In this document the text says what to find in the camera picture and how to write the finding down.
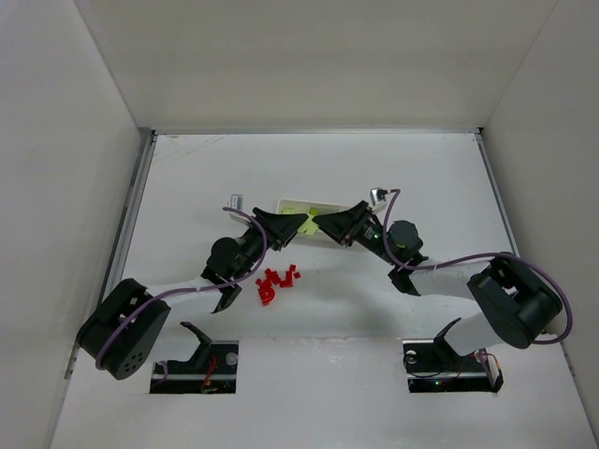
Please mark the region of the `white three-compartment tray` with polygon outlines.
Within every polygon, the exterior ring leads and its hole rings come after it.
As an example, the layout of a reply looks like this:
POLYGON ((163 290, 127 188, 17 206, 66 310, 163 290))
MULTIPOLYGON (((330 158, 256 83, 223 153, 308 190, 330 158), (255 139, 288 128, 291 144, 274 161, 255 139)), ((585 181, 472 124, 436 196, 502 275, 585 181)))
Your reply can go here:
MULTIPOLYGON (((296 208, 298 210, 302 210, 307 215, 310 209, 316 209, 319 210, 318 215, 323 215, 347 210, 349 209, 349 206, 307 200, 281 198, 277 202, 276 212, 278 214, 282 214, 282 208, 296 208)), ((338 244, 335 241, 333 241, 320 230, 318 230, 312 236, 304 236, 298 233, 297 236, 292 240, 292 243, 301 245, 313 245, 318 247, 338 246, 338 244)))

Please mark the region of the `lime green long lego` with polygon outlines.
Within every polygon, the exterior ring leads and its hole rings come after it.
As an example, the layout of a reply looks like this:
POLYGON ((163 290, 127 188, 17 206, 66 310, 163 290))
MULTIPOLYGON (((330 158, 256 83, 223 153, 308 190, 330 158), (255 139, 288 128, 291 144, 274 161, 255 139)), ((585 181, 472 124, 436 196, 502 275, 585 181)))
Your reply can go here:
POLYGON ((301 225, 298 233, 304 236, 314 235, 319 230, 319 226, 314 222, 314 217, 318 214, 319 210, 310 209, 308 213, 308 219, 301 225))

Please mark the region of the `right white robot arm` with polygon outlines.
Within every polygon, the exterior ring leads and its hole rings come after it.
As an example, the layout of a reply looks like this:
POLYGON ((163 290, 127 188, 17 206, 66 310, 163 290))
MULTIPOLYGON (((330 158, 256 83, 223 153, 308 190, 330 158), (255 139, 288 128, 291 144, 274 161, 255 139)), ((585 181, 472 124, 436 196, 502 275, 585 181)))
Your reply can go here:
POLYGON ((454 319, 435 336, 443 355, 468 355, 499 343, 526 349, 562 311, 560 297, 511 253, 446 267, 421 253, 424 243, 413 223, 379 220, 364 201, 318 215, 314 223, 336 243, 358 243, 389 263, 388 277, 403 294, 477 304, 477 314, 454 319))

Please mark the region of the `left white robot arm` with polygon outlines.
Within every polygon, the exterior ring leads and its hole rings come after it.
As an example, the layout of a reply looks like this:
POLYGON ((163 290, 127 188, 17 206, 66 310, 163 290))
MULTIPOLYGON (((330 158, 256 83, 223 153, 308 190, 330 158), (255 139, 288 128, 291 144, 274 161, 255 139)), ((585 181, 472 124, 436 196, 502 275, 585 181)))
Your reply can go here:
POLYGON ((176 303, 197 300, 200 311, 207 314, 228 309, 267 252, 282 250, 308 220, 305 213, 276 214, 259 208, 250 214, 226 211, 244 218, 247 228, 239 237, 216 240, 198 277, 157 287, 124 279, 87 318, 75 342, 94 359, 97 369, 116 380, 133 375, 148 360, 176 303))

